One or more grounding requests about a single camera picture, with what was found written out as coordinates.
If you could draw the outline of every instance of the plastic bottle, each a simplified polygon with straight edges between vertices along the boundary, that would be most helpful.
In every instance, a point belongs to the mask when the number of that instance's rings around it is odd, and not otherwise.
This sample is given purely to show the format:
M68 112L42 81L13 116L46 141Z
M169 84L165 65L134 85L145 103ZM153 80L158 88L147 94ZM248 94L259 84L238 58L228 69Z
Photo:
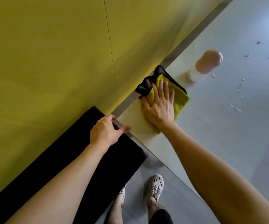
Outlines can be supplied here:
M191 82L199 81L204 75L218 67L222 62L222 54L216 50L209 49L203 56L185 72L186 78Z

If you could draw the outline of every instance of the yellow-green wall panel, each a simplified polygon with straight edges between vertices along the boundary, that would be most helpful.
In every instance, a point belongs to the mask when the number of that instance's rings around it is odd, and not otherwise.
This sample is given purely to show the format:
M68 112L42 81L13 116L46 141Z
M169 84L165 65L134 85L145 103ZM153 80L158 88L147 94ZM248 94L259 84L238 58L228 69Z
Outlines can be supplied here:
M221 0L105 0L118 102Z
M0 191L87 109L116 102L104 0L0 0Z

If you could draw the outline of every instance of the black shorts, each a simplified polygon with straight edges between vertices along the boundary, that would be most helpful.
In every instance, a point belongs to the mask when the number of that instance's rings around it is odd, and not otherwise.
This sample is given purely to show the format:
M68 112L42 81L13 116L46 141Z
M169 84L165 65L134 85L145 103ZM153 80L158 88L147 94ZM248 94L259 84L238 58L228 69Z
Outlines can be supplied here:
M154 213L149 224L173 224L170 214L165 209L160 209Z

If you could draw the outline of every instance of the hand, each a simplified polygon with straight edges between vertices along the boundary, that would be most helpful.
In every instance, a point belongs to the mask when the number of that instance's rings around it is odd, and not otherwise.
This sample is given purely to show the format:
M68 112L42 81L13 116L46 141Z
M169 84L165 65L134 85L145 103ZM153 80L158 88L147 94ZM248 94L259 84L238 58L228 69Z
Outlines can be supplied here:
M107 150L111 145L116 143L119 137L130 130L130 126L123 126L122 128L115 130L112 120L117 119L114 115L108 117L102 117L97 121L90 131L90 143L98 144L101 147L105 147Z
M154 90L154 101L150 106L148 99L142 97L144 112L148 120L160 129L164 124L174 121L175 90L172 89L169 94L168 82L163 83L162 79L159 82L158 91L153 83L151 86Z

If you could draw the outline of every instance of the shoe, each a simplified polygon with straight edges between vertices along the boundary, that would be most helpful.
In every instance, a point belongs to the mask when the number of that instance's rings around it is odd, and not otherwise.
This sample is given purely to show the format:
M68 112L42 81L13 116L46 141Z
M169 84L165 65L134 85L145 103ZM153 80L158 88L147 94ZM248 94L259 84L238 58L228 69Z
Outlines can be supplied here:
M125 187L126 185L123 187L123 189L121 189L121 191L119 193L121 193L123 195L123 201L122 204L124 203L124 198L125 198Z
M143 202L147 202L148 198L154 197L156 202L158 202L159 196L163 191L163 178L160 174L155 174L151 177L149 181L148 192L145 195Z

